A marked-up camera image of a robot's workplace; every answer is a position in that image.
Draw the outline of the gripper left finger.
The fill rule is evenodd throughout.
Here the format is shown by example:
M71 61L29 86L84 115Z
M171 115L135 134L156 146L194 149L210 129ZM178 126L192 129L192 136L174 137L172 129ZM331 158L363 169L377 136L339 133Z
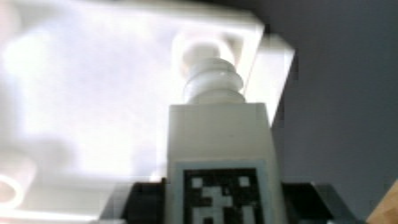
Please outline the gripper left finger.
M123 219L126 224L164 224L165 181L137 182L132 186Z

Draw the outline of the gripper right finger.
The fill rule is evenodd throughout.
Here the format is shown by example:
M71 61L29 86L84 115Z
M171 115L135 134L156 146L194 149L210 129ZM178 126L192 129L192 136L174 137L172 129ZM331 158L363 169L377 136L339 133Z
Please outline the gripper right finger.
M288 224L359 224L331 184L284 183Z

